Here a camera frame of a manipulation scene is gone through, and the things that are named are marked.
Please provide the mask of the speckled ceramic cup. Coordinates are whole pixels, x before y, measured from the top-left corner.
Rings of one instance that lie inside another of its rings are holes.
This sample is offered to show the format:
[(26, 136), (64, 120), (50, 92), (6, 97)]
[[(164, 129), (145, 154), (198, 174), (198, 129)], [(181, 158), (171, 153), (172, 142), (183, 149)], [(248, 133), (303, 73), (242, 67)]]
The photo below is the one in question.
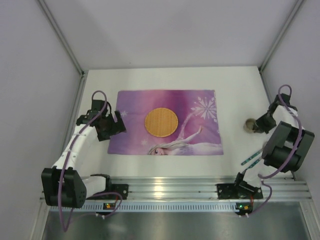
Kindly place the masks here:
[(248, 118), (244, 125), (243, 129), (246, 133), (253, 134), (257, 132), (256, 120), (254, 118)]

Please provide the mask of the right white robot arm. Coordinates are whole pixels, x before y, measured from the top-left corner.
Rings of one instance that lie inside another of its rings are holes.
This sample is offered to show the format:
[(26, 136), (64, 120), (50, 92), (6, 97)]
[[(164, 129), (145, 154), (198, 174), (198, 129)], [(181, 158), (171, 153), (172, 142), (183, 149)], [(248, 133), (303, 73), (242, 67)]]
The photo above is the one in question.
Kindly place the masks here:
[(315, 139), (315, 134), (303, 128), (298, 110), (291, 105), (291, 93), (280, 93), (258, 119), (249, 118), (244, 130), (249, 134), (266, 134), (268, 139), (261, 149), (241, 162), (245, 170), (260, 161), (279, 173), (296, 172), (304, 162)]

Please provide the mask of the spoon with teal handle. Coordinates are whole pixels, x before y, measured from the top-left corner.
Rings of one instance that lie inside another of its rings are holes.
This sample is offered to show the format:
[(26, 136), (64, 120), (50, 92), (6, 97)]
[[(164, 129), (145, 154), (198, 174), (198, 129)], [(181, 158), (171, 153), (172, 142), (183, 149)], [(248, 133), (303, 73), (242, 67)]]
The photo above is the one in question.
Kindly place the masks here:
[(245, 164), (247, 164), (249, 161), (251, 161), (252, 159), (256, 158), (257, 156), (259, 156), (260, 154), (262, 154), (264, 147), (266, 146), (266, 142), (264, 142), (262, 144), (261, 149), (259, 149), (258, 151), (256, 151), (255, 153), (253, 153), (252, 155), (250, 155), (247, 159), (245, 159), (240, 165), (244, 166)]

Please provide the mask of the purple printed placemat cloth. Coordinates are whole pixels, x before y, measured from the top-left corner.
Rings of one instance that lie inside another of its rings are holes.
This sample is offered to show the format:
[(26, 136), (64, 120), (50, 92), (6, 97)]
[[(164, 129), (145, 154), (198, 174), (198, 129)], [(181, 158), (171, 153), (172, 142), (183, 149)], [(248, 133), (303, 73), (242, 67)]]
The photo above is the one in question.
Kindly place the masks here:
[[(176, 130), (165, 137), (146, 129), (147, 115), (159, 108), (177, 116)], [(108, 153), (118, 155), (223, 155), (214, 90), (122, 90), (116, 109), (126, 132), (113, 136)]]

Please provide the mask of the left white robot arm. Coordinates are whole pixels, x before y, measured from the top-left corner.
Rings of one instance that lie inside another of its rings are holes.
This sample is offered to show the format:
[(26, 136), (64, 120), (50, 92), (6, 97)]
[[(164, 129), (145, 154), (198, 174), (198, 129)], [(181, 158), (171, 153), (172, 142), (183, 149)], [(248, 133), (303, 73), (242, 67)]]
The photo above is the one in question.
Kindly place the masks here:
[(42, 171), (44, 199), (48, 206), (79, 209), (86, 199), (95, 199), (114, 190), (109, 175), (96, 173), (82, 177), (78, 172), (92, 144), (108, 141), (126, 131), (120, 112), (116, 110), (111, 114), (111, 110), (108, 101), (92, 100), (91, 108), (77, 119), (74, 133), (60, 158)]

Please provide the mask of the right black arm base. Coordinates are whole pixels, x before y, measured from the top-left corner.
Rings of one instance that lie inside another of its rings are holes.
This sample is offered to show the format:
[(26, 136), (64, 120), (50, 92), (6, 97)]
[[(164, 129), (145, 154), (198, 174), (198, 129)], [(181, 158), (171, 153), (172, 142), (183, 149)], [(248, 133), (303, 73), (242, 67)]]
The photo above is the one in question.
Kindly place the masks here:
[(220, 183), (216, 185), (219, 200), (254, 200), (264, 198), (262, 189), (247, 183), (235, 185), (234, 183)]

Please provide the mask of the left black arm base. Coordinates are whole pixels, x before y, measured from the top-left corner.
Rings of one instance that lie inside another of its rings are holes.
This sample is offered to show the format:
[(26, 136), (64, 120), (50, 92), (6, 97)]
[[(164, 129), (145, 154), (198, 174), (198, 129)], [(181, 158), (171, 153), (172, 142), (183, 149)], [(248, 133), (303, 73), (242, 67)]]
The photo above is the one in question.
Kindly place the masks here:
[[(110, 192), (115, 192), (118, 193), (122, 196), (123, 200), (126, 200), (128, 198), (129, 194), (129, 185), (128, 184), (111, 184), (106, 188), (103, 193), (110, 193)], [(120, 197), (114, 194), (107, 194), (107, 195), (102, 195), (99, 197), (100, 199), (103, 200), (119, 200)]]

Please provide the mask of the round woven bamboo plate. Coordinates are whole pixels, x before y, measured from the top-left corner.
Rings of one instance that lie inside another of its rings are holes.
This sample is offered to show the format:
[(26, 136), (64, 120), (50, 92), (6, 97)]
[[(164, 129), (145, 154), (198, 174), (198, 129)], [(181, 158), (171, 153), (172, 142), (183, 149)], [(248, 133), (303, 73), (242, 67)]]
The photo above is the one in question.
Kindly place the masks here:
[(147, 132), (158, 138), (172, 135), (177, 130), (178, 124), (177, 115), (171, 109), (164, 107), (151, 110), (144, 119)]

